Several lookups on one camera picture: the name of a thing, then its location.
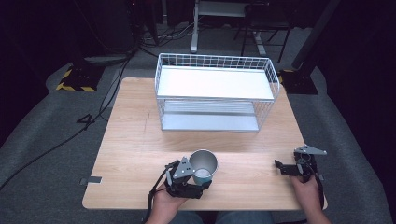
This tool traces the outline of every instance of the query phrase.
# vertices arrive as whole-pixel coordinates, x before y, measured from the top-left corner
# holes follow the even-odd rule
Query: metal cup
[[[213,152],[206,149],[194,151],[190,156],[189,162],[195,170],[192,178],[197,185],[210,181],[218,170],[218,159]]]

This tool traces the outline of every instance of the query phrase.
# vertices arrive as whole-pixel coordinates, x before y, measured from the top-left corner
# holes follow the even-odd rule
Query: person's lap
[[[177,212],[171,224],[204,224],[201,217],[191,211]],[[216,224],[274,224],[271,212],[268,211],[224,211],[219,212]]]

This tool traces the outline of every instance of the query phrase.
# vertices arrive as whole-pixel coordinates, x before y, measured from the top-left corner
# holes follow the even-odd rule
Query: black chair
[[[289,19],[285,14],[284,7],[285,6],[281,4],[281,1],[276,0],[253,1],[245,6],[245,18],[242,22],[242,26],[239,27],[238,32],[234,37],[234,39],[236,39],[242,27],[245,28],[241,57],[244,55],[248,32],[273,32],[265,46],[282,46],[282,50],[280,51],[279,58],[277,60],[277,62],[280,63],[292,28]],[[278,31],[286,31],[283,44],[269,43]]]

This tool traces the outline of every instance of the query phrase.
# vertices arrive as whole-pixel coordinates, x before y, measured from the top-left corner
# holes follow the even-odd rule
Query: wooden tabletop
[[[292,185],[274,160],[295,164],[304,145],[281,87],[258,133],[162,131],[152,78],[125,78],[100,146],[83,205],[91,209],[147,209],[148,194],[164,166],[197,149],[216,154],[219,169],[201,199],[186,210],[295,210]]]

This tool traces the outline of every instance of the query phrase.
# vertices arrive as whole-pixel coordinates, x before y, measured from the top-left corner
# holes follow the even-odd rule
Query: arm
[[[166,192],[164,184],[160,185],[157,190],[151,215],[146,224],[168,224],[175,217],[178,208],[188,200],[172,197]]]
[[[314,176],[308,182],[302,183],[297,176],[290,176],[297,201],[303,208],[308,223],[328,224],[331,223],[324,215],[319,200],[318,183]]]

